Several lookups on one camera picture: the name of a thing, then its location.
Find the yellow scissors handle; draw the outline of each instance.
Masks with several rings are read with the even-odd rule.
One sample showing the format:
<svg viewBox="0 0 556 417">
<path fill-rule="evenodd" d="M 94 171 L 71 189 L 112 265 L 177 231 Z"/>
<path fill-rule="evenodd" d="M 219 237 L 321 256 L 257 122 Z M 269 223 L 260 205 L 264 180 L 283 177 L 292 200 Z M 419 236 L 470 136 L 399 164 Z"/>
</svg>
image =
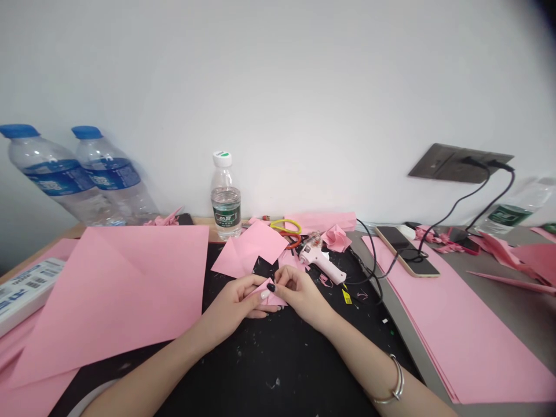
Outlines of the yellow scissors handle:
<svg viewBox="0 0 556 417">
<path fill-rule="evenodd" d="M 286 223 L 291 223 L 295 227 L 297 227 L 297 230 L 296 231 L 291 231 L 289 229 L 277 226 L 280 223 L 283 223 L 284 226 L 286 225 Z M 301 226 L 299 225 L 299 223 L 297 223 L 297 222 L 295 222 L 291 219 L 274 220 L 273 222 L 270 222 L 270 227 L 273 228 L 274 230 L 281 231 L 281 232 L 286 232 L 286 233 L 293 233 L 294 235 L 300 235 L 301 234 Z"/>
</svg>

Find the silver bangle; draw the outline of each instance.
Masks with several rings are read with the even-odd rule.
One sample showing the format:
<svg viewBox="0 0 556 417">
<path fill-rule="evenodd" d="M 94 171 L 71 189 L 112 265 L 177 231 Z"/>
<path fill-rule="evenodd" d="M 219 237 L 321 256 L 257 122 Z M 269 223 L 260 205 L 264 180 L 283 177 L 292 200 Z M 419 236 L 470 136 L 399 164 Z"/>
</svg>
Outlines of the silver bangle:
<svg viewBox="0 0 556 417">
<path fill-rule="evenodd" d="M 396 360 L 396 357 L 392 354 L 390 355 L 390 357 L 392 358 L 392 360 L 396 364 L 396 368 L 398 369 L 398 382 L 396 384 L 396 388 L 394 388 L 394 390 L 392 391 L 392 396 L 390 398 L 388 398 L 387 400 L 377 400 L 373 398 L 372 400 L 374 401 L 375 404 L 390 404 L 394 400 L 399 401 L 401 394 L 404 391 L 404 384 L 405 384 L 404 373 L 402 372 L 401 366 Z"/>
</svg>

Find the pink glue gun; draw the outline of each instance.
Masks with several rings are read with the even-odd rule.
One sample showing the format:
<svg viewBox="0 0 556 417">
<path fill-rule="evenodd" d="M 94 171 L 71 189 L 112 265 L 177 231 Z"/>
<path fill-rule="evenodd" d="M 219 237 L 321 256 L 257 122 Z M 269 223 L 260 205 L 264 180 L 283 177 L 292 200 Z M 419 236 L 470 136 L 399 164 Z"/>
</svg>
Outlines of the pink glue gun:
<svg viewBox="0 0 556 417">
<path fill-rule="evenodd" d="M 305 265 L 317 265 L 334 284 L 340 285 L 346 280 L 346 273 L 340 271 L 336 265 L 324 256 L 320 250 L 322 245 L 320 235 L 316 232 L 313 233 L 299 253 L 299 260 Z"/>
</svg>

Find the blue label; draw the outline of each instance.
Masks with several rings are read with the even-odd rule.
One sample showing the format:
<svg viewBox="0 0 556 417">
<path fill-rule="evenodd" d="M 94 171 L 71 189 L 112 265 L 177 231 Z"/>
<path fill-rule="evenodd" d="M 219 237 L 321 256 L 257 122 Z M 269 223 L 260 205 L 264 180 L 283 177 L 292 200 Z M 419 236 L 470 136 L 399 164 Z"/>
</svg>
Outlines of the blue label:
<svg viewBox="0 0 556 417">
<path fill-rule="evenodd" d="M 33 165 L 23 173 L 51 197 L 76 194 L 94 187 L 87 172 L 72 159 Z"/>
<path fill-rule="evenodd" d="M 125 158 L 98 159 L 91 162 L 91 168 L 87 168 L 87 173 L 102 190 L 129 188 L 141 182 L 131 161 Z"/>
</svg>

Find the electrical outlet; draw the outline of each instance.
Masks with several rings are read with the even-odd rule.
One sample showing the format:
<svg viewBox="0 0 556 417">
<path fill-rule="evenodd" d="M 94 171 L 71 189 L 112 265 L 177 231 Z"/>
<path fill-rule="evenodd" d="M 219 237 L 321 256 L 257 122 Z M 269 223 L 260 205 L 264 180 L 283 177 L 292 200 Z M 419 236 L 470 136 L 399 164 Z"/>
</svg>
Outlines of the electrical outlet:
<svg viewBox="0 0 556 417">
<path fill-rule="evenodd" d="M 508 163 L 513 158 L 511 155 L 503 153 L 476 151 L 475 149 L 433 144 L 411 170 L 409 176 L 479 184 L 487 178 L 487 174 L 479 167 L 461 163 L 461 161 L 468 156 L 483 164 L 493 159 Z M 492 175 L 498 171 L 498 168 L 489 167 L 489 171 Z"/>
</svg>

